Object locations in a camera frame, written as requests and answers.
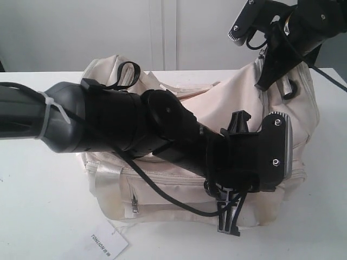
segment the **cream handbag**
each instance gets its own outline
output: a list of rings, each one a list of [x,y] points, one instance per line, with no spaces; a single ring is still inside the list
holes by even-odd
[[[112,85],[117,81],[117,68],[124,61],[127,59],[121,56],[94,60],[82,77]],[[183,106],[193,112],[200,123],[216,132],[228,127],[234,111],[245,110],[252,116],[248,121],[250,132],[260,130],[262,119],[272,111],[290,116],[293,127],[292,176],[283,181],[275,192],[249,193],[237,220],[239,227],[267,225],[276,219],[282,201],[287,200],[306,179],[301,156],[319,122],[307,65],[301,63],[268,91],[262,92],[254,87],[262,62],[260,57],[233,77],[220,82],[179,88],[159,82],[153,73],[142,71],[139,81],[128,89],[137,94],[148,89],[168,89],[179,97]],[[132,78],[133,68],[127,64],[121,85],[128,85]],[[296,83],[298,92],[293,99],[284,100],[283,95],[291,92],[290,80]],[[88,175],[91,193],[111,220],[127,223],[169,220],[218,223],[218,217],[198,216],[170,204],[129,165],[110,153],[83,153],[79,157]],[[199,210],[216,211],[215,199],[208,196],[203,187],[204,178],[152,155],[137,159],[136,163],[168,195]]]

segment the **white wall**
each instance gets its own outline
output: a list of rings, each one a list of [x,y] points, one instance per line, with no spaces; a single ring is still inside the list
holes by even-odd
[[[258,54],[227,37],[245,2],[1,0],[0,59],[8,71],[84,70],[113,54],[145,70],[237,69]]]

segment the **metal screw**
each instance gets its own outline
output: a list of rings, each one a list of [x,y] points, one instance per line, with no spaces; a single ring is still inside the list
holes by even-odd
[[[282,121],[280,119],[275,120],[275,126],[280,126],[282,125]]]
[[[278,167],[278,166],[280,166],[280,161],[278,160],[278,159],[274,159],[273,161],[272,161],[272,164],[273,164],[273,166],[275,166],[275,167]]]

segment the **white zip tie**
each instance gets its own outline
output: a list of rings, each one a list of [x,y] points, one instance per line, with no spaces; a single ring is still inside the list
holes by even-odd
[[[54,99],[52,97],[48,96],[45,92],[39,92],[39,93],[41,95],[43,95],[45,98],[46,111],[44,113],[41,132],[36,139],[42,139],[44,134],[46,133],[46,130],[48,127],[48,121],[49,121],[49,114],[50,114],[50,107],[51,106],[55,106],[57,109],[59,109],[59,112],[62,115],[62,117],[64,118],[64,120],[66,121],[66,123],[68,123],[69,125],[71,124],[71,120],[70,120],[69,116],[66,114],[64,108],[60,104],[56,103],[54,101]]]

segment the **paper tag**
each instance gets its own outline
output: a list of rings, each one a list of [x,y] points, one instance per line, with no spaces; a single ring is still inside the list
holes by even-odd
[[[60,260],[114,260],[128,242],[107,221],[88,233]]]

